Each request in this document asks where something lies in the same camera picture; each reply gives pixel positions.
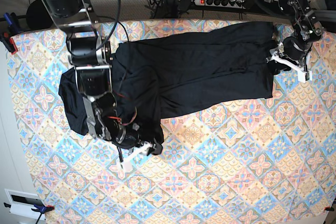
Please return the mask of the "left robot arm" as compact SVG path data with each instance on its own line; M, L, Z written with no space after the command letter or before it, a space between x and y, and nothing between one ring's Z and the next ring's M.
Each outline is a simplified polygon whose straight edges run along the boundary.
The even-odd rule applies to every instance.
M312 79L309 61L313 43L323 37L324 29L308 0L278 0L278 6L290 21L293 34L269 45L266 62L272 74L294 70L305 83Z

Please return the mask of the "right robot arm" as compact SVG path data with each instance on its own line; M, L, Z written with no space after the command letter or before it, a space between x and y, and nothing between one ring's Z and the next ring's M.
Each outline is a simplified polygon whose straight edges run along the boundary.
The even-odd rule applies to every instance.
M146 126L138 111L124 123L117 114L121 96L112 83L110 36L100 33L100 20L90 0L41 0L52 22L66 34L68 59L73 67L77 94L86 112L89 134L114 144L125 168L135 156L160 155L163 134L160 127Z

